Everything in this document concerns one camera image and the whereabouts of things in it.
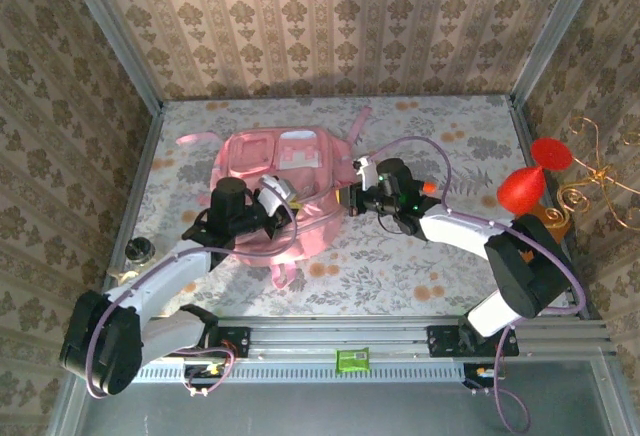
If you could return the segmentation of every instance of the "backpack pocket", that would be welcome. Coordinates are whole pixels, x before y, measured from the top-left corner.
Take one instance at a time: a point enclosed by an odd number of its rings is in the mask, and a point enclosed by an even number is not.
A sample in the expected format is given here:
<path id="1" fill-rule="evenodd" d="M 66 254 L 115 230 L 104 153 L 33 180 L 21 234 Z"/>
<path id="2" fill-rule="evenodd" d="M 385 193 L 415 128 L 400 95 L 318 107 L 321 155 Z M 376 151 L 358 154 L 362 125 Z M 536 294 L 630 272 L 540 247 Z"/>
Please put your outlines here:
<path id="1" fill-rule="evenodd" d="M 229 140 L 229 176 L 247 178 L 273 166 L 275 139 L 272 131 L 247 132 Z"/>
<path id="2" fill-rule="evenodd" d="M 311 130 L 285 131 L 278 138 L 275 169 L 321 168 L 322 151 L 318 134 Z"/>

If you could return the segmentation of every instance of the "red balloon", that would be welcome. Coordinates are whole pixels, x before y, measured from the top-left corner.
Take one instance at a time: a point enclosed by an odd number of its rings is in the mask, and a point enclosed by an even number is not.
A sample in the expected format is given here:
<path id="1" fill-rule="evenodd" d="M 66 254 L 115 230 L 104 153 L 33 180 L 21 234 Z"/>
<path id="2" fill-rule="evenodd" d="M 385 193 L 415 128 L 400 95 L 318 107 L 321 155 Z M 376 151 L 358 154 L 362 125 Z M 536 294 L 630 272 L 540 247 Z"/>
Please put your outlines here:
<path id="1" fill-rule="evenodd" d="M 550 171 L 562 171 L 573 162 L 569 148 L 553 138 L 536 139 L 531 145 L 531 156 L 536 163 Z"/>
<path id="2" fill-rule="evenodd" d="M 541 166 L 514 171 L 498 188 L 498 201 L 515 215 L 528 213 L 544 193 L 545 181 Z"/>

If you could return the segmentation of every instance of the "patterned wall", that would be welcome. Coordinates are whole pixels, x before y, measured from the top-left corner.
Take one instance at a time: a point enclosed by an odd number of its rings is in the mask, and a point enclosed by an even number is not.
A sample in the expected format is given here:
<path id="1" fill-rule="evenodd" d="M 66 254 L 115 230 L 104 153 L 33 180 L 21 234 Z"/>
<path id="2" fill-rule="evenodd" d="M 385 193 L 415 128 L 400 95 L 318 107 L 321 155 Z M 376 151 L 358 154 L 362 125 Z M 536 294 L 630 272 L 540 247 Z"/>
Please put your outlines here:
<path id="1" fill-rule="evenodd" d="M 507 93 L 555 0 L 111 0 L 162 99 Z"/>
<path id="2" fill-rule="evenodd" d="M 149 123 L 81 0 L 0 0 L 0 434 L 46 429 Z"/>
<path id="3" fill-rule="evenodd" d="M 640 189 L 640 147 L 623 135 L 640 131 L 640 0 L 585 0 L 528 101 L 538 135 L 568 141 L 580 158 L 595 162 L 595 133 L 574 136 L 575 114 L 597 121 L 601 153 L 618 179 Z M 578 165 L 561 182 L 585 176 Z M 611 190 L 615 208 L 640 206 L 640 197 Z M 624 372 L 640 409 L 640 232 L 623 229 L 608 211 L 602 192 L 587 191 L 592 209 L 578 216 L 572 248 L 589 283 L 593 302 L 608 321 Z M 635 213 L 636 225 L 640 225 Z"/>

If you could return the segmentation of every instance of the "backpack strap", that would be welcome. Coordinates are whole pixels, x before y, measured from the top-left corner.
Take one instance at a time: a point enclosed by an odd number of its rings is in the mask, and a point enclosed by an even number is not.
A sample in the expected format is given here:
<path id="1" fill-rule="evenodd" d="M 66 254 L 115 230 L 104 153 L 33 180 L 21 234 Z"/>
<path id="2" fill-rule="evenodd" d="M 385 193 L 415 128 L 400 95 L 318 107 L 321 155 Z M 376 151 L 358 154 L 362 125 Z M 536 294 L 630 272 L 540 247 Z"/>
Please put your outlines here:
<path id="1" fill-rule="evenodd" d="M 282 272 L 280 270 L 280 265 L 276 264 L 270 266 L 271 268 L 271 282 L 276 289 L 282 290 L 289 286 L 296 279 L 296 275 L 298 272 L 295 261 L 289 261 L 288 263 L 284 263 L 284 273 L 285 277 L 282 277 Z"/>
<path id="2" fill-rule="evenodd" d="M 347 143 L 349 143 L 349 146 L 353 146 L 355 144 L 356 139 L 358 139 L 358 135 L 360 134 L 360 131 L 364 126 L 364 123 L 367 121 L 367 118 L 371 114 L 371 111 L 371 107 L 365 106 L 364 108 L 362 108 L 362 111 L 360 111 L 360 114 L 353 122 L 353 126 L 351 126 L 351 129 L 349 130 L 349 134 L 347 135 L 346 140 Z"/>
<path id="3" fill-rule="evenodd" d="M 214 141 L 216 143 L 221 143 L 222 138 L 213 131 L 204 131 L 202 133 L 187 134 L 176 139 L 176 143 L 179 145 L 196 143 L 199 141 Z"/>

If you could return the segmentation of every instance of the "floral tablecloth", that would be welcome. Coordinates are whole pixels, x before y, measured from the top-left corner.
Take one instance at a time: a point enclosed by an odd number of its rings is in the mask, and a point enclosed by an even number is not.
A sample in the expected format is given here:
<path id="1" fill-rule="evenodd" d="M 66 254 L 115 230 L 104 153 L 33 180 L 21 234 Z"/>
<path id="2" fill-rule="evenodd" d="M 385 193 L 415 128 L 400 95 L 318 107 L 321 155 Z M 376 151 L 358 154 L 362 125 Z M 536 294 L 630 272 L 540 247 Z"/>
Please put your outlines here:
<path id="1" fill-rule="evenodd" d="M 454 167 L 450 204 L 487 217 L 509 216 L 497 205 L 496 189 L 524 159 L 505 96 L 189 101 L 163 108 L 162 135 L 135 234 L 166 251 L 202 209 L 198 200 L 208 193 L 220 143 L 178 146 L 180 136 L 213 131 L 226 139 L 254 127 L 319 125 L 344 137 L 365 105 L 373 113 L 354 156 L 403 136 L 431 137 Z M 390 156 L 404 159 L 416 179 L 442 187 L 444 163 L 426 144 L 407 143 Z M 451 246 L 389 234 L 366 214 L 345 219 L 333 245 L 299 263 L 297 280 L 284 291 L 272 286 L 268 268 L 227 258 L 184 288 L 165 312 L 195 303 L 225 317 L 456 315 L 495 287 L 486 261 Z"/>

